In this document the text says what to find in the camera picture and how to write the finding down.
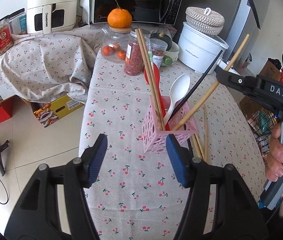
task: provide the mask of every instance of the white plastic spoon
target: white plastic spoon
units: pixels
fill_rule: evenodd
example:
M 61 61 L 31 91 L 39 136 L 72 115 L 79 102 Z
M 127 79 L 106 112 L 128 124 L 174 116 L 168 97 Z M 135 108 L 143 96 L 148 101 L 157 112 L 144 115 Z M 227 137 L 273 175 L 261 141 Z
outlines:
M 170 116 L 172 115 L 175 104 L 179 100 L 181 100 L 184 96 L 186 96 L 190 84 L 191 84 L 191 78 L 187 74 L 181 75 L 172 84 L 172 86 L 170 88 L 170 92 L 169 92 L 170 106 L 169 106 L 168 111 L 167 111 L 167 113 L 164 117 L 164 124 L 165 125 L 167 124 Z

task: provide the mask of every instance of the yellow box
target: yellow box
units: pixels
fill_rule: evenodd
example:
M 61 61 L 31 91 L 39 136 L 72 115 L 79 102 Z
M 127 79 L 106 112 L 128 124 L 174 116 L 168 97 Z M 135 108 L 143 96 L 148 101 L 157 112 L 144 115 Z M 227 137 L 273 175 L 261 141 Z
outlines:
M 49 104 L 30 103 L 31 109 L 37 120 L 47 127 L 67 114 L 83 106 L 82 103 L 64 95 Z

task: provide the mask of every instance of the red spoon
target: red spoon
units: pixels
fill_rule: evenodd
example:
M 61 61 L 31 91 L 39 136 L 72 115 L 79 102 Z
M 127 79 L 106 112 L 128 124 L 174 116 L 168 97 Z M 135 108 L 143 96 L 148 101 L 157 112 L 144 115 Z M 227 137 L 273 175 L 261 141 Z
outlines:
M 154 63 L 153 63 L 153 69 L 154 69 L 155 83 L 156 83 L 158 93 L 159 93 L 159 96 L 160 96 L 160 107 L 162 109 L 163 117 L 164 117 L 166 115 L 166 111 L 165 111 L 165 107 L 164 107 L 163 98 L 160 94 L 160 71 L 158 70 L 158 67 Z M 144 71 L 144 76 L 145 76 L 145 81 L 146 81 L 147 85 L 149 85 L 146 71 Z M 165 125 L 165 129 L 166 129 L 166 131 L 170 130 L 168 123 Z

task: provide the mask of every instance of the stack of bowls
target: stack of bowls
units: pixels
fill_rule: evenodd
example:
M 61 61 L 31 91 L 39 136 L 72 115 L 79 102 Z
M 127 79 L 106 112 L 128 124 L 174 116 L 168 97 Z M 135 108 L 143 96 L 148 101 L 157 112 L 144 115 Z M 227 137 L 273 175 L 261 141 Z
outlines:
M 175 63 L 177 62 L 177 60 L 178 60 L 178 54 L 179 54 L 179 46 L 178 46 L 178 44 L 175 43 L 175 42 L 173 42 L 173 45 L 172 45 L 172 47 L 170 48 L 170 50 L 167 50 L 167 51 L 165 52 L 165 55 L 171 57 L 171 59 L 172 59 L 172 61 L 173 61 L 171 65 L 173 65 L 173 64 L 175 64 Z

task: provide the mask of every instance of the finger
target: finger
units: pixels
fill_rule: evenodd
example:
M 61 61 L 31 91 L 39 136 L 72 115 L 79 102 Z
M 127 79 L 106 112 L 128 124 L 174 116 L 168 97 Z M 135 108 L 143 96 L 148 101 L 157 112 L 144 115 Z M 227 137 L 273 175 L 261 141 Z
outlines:
M 275 160 L 283 163 L 283 145 L 280 143 L 280 141 L 277 138 L 271 136 L 271 139 L 269 141 L 269 147 L 272 157 Z
M 283 176 L 283 164 L 275 160 L 271 154 L 267 155 L 267 166 L 278 177 Z
M 281 124 L 277 124 L 274 126 L 273 131 L 272 131 L 272 135 L 274 138 L 279 138 L 281 134 Z
M 278 176 L 271 172 L 268 165 L 266 165 L 265 167 L 265 175 L 266 175 L 266 178 L 269 179 L 270 181 L 275 182 L 278 180 Z

